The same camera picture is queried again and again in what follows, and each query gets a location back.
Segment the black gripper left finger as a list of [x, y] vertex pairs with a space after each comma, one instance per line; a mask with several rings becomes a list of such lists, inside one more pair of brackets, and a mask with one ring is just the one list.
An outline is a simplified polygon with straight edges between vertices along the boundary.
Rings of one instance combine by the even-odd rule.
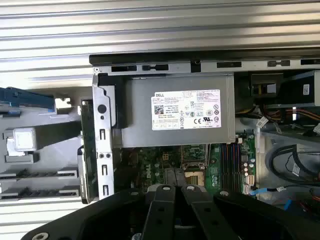
[[128, 188], [27, 232], [24, 240], [171, 240], [176, 186]]

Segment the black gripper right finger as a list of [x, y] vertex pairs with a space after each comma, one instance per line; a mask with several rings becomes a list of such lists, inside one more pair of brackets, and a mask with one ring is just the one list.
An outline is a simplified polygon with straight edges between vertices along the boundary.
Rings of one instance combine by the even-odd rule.
[[318, 240], [320, 224], [248, 195], [221, 189], [210, 196], [202, 186], [181, 192], [196, 216], [204, 240]]

